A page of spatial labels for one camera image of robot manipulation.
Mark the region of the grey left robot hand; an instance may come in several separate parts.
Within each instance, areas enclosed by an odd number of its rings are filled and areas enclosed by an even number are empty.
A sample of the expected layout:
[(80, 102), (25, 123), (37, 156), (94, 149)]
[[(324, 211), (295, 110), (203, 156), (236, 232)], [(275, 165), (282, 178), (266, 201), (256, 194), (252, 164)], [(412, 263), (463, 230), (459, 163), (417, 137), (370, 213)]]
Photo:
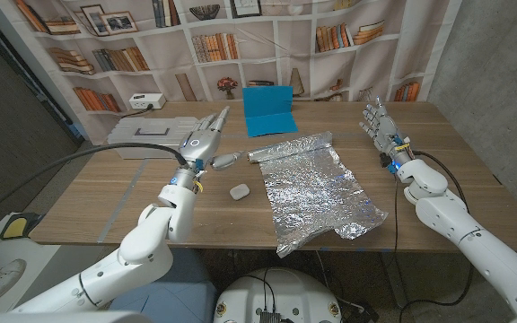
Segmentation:
[(243, 151), (215, 155), (229, 111), (230, 107), (226, 106), (219, 115), (214, 113), (200, 119), (181, 140), (179, 152), (193, 172), (199, 173), (207, 166), (225, 170), (242, 157)]

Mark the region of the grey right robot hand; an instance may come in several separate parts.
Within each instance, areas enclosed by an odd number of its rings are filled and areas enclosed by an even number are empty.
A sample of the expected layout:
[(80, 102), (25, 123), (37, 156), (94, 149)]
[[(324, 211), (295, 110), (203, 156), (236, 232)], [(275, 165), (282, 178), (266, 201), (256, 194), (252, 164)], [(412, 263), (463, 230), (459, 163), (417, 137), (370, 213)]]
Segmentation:
[(363, 116), (365, 121), (360, 122), (359, 126), (371, 137), (374, 146), (381, 153), (383, 168), (396, 172), (404, 163), (414, 159), (409, 137), (399, 132), (379, 96), (376, 97), (375, 105), (366, 105)]

